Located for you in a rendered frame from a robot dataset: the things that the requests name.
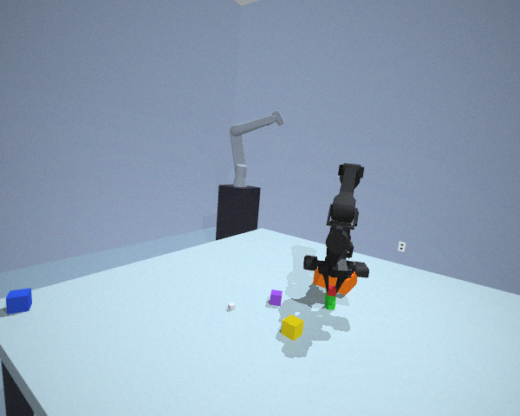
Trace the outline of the blue block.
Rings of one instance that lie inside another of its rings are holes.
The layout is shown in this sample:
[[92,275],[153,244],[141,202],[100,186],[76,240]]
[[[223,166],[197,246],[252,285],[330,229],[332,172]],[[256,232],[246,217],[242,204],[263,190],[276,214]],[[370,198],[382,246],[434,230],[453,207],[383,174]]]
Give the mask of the blue block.
[[11,290],[6,297],[7,315],[29,311],[31,304],[31,288]]

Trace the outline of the green block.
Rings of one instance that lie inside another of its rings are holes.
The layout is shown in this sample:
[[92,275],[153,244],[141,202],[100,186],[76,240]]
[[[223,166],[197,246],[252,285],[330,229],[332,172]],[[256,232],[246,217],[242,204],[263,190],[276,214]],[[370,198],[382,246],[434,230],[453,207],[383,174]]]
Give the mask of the green block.
[[326,292],[326,294],[325,294],[325,300],[326,300],[328,303],[335,303],[335,299],[336,299],[336,296],[328,296],[328,293]]
[[326,300],[324,306],[327,310],[335,309],[335,303],[328,303]]

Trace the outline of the yellow cube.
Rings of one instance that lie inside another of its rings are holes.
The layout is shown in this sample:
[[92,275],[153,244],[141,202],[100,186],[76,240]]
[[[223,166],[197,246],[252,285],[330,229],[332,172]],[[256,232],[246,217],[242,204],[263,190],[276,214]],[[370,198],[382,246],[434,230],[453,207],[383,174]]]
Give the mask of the yellow cube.
[[282,335],[290,338],[292,341],[302,335],[303,320],[290,315],[283,319]]

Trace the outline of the purple block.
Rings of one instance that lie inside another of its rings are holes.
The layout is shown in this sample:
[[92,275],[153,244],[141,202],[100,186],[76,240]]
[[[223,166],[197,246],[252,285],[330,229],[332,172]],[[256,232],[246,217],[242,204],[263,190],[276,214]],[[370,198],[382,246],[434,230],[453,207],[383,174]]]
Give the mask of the purple block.
[[270,305],[281,306],[282,300],[282,291],[280,290],[271,290],[270,294]]

